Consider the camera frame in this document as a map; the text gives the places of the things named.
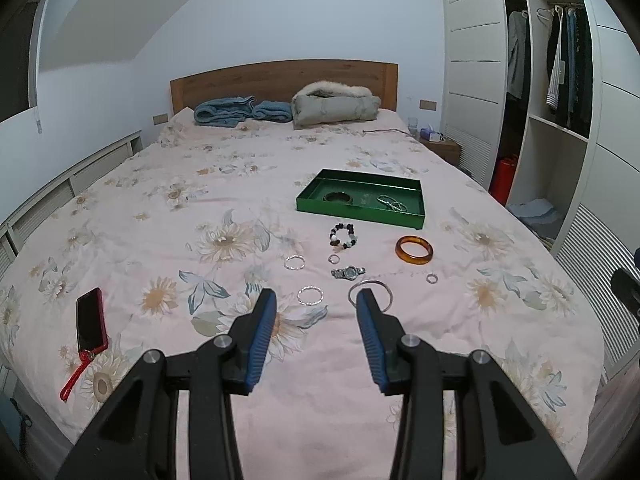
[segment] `glass cup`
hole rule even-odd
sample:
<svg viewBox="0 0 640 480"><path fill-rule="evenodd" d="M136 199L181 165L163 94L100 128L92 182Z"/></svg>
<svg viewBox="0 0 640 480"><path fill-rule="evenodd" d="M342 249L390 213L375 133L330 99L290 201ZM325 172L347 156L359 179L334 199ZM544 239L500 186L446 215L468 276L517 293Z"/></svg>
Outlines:
<svg viewBox="0 0 640 480"><path fill-rule="evenodd" d="M407 125L409 126L409 133L415 137L418 134L418 118L409 117L407 121Z"/></svg>

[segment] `wardrobe door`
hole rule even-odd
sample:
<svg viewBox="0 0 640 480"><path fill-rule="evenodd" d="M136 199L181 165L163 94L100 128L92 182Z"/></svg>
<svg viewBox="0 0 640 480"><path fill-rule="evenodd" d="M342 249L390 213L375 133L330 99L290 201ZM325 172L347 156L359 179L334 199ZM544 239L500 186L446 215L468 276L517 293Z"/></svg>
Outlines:
<svg viewBox="0 0 640 480"><path fill-rule="evenodd" d="M612 378L640 352L638 322L610 289L620 267L640 280L633 258L640 247L640 54L605 0L585 3L593 40L593 119L579 203L567 215L555 256L600 320Z"/></svg>
<svg viewBox="0 0 640 480"><path fill-rule="evenodd" d="M500 143L507 77L504 0L444 0L441 131L462 146L460 166L485 189Z"/></svg>

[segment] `amber bangle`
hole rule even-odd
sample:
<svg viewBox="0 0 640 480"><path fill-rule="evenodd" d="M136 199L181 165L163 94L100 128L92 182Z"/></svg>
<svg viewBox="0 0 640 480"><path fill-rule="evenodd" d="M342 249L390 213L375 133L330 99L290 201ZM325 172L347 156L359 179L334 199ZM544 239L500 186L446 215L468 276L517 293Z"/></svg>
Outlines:
<svg viewBox="0 0 640 480"><path fill-rule="evenodd" d="M418 244L424 247L425 249L427 249L427 255L411 256L410 254L404 252L404 250L402 250L402 244L408 243ZM431 247L431 244L424 238L420 238L417 236L403 236L396 242L396 254L398 255L398 258L400 258L404 262L407 262L408 264L424 265L428 264L433 258L433 247Z"/></svg>

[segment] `red keychain strap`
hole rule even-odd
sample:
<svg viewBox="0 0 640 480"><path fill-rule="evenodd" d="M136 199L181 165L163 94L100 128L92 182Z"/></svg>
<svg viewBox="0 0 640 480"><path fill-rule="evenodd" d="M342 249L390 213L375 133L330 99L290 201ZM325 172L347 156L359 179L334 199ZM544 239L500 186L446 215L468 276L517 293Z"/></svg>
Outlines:
<svg viewBox="0 0 640 480"><path fill-rule="evenodd" d="M86 350L82 350L80 352L80 366L78 367L78 369L76 369L71 378L66 382L65 387L60 390L61 400L66 402L66 400L69 398L69 395L71 394L71 389L74 387L74 384L76 384L82 372L84 372L88 365L91 364L91 361L93 361L94 358L95 355L91 352L87 352Z"/></svg>

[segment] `nightstand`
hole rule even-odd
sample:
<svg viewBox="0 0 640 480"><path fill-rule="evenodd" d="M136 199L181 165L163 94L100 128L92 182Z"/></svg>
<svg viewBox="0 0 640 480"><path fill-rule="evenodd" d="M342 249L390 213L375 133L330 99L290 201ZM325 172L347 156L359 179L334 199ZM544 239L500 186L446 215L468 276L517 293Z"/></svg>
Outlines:
<svg viewBox="0 0 640 480"><path fill-rule="evenodd" d="M431 142L430 140L420 139L420 142L452 166L457 167L460 163L462 147L455 140L445 139L440 142Z"/></svg>

